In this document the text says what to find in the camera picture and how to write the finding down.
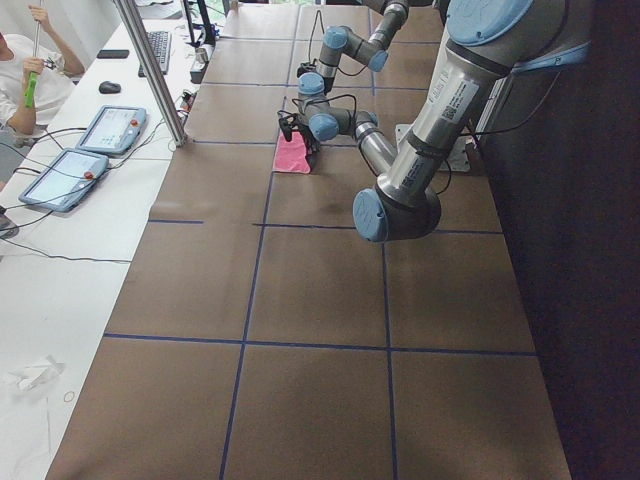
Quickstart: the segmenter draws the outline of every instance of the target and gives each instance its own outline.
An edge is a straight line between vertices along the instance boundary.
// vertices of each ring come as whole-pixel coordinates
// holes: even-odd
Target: person's arm
[[[49,21],[49,14],[47,11],[35,5],[29,5],[31,16],[36,22],[40,22],[42,29],[51,37],[51,40],[56,44],[60,53],[64,58],[64,71],[69,75],[82,75],[84,73],[84,65],[76,54],[71,50],[71,47],[67,45],[67,42],[58,35],[51,22]]]
[[[23,64],[22,75],[22,91],[26,91],[29,85],[29,75],[35,72],[38,75],[42,73],[44,68],[44,60],[41,58],[27,58]],[[32,135],[36,126],[36,106],[29,108],[24,101],[18,102],[16,113],[7,121],[7,124],[16,132],[23,135]]]

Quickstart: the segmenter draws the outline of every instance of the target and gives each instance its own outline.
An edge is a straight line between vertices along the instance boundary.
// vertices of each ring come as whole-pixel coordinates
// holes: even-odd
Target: pink cloth
[[[290,142],[287,142],[280,132],[276,146],[276,156],[273,159],[274,172],[310,173],[311,167],[307,162],[307,147],[300,132],[293,132]]]

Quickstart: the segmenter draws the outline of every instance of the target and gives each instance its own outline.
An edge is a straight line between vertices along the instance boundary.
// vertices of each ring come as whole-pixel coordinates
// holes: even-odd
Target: keyboard
[[[165,75],[169,71],[169,57],[171,56],[171,34],[165,31],[147,32],[149,43],[153,50],[162,74]],[[142,65],[138,69],[138,76],[144,77]]]

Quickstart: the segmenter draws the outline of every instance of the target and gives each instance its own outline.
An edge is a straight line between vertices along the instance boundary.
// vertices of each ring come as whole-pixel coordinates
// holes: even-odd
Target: white shirt
[[[4,35],[7,46],[13,52],[12,60],[0,61],[0,124],[6,125],[24,102],[22,89],[23,62],[33,57],[33,41],[22,35]],[[48,125],[73,91],[74,84],[64,75],[64,58],[60,53],[39,46],[38,57],[51,59],[56,69],[44,68],[38,77],[35,92],[36,124]]]

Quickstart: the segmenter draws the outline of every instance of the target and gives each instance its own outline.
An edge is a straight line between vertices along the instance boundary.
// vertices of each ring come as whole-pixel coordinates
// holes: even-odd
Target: white table
[[[189,69],[193,48],[185,45],[181,21],[145,21],[147,30],[173,33],[169,73],[172,98],[184,89],[195,91]],[[145,78],[138,78],[138,59],[123,25],[105,48],[127,48],[129,58],[96,60],[49,125],[49,131],[87,127],[104,104],[147,109],[148,122],[138,143],[162,120]],[[102,95],[105,80],[120,83],[122,92]],[[56,135],[63,147],[73,147],[80,133]],[[11,239],[51,255],[130,261],[160,189],[175,145],[163,124],[155,140],[111,171],[78,207],[54,213],[23,227]],[[42,169],[60,152],[52,140],[36,144],[22,166]],[[18,195],[33,176],[14,174],[0,192],[0,204],[18,205]],[[22,225],[46,211],[10,209],[7,215]],[[0,478],[44,478],[60,445],[73,407],[89,371],[104,327],[128,270],[128,263],[50,259],[0,241],[0,376],[39,363],[52,355],[65,364],[52,382],[29,392],[0,384]]]

